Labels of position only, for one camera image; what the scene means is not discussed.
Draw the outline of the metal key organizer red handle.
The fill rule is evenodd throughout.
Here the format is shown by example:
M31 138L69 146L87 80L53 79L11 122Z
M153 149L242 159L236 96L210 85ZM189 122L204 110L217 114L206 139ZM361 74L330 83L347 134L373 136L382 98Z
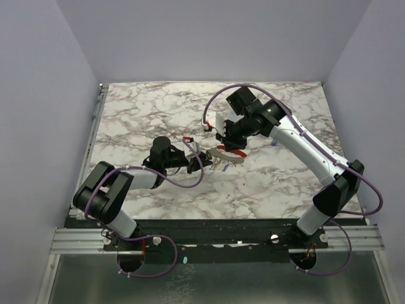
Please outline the metal key organizer red handle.
M213 165L224 163L226 165L243 165L247 154L239 149L226 151L224 145L217 145L207 150L206 154L211 157Z

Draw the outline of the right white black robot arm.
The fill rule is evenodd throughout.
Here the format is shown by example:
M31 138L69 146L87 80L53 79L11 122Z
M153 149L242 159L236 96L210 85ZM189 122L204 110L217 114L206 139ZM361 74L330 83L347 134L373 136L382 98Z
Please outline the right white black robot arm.
M290 233L296 247L306 247L313 241L316 230L340 213L357 194L364 165L358 160L348 161L325 146L275 98L262 103L250 87L242 86L226 100L232 116L225 119L214 113L206 117L206 125L216 131L216 138L226 151L245 149L250 136L270 137L298 157L323 186Z

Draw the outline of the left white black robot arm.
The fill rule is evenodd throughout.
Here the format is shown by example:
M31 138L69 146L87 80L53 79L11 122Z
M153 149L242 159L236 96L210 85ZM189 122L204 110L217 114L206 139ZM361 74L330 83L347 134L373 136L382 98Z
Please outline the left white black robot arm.
M184 149L176 148L169 138L156 137L149 156L141 166L115 167L100 161L73 196L73 206L85 214L86 219L98 221L118 233L118 242L126 250L136 248L140 235L137 223L122 210L123 202L131 190L156 189L163 181L189 189L203 179L204 168L213 164L211 157L199 148L191 137L183 138ZM200 178L191 185L184 185L168 177L170 168L185 168L188 174L200 172Z

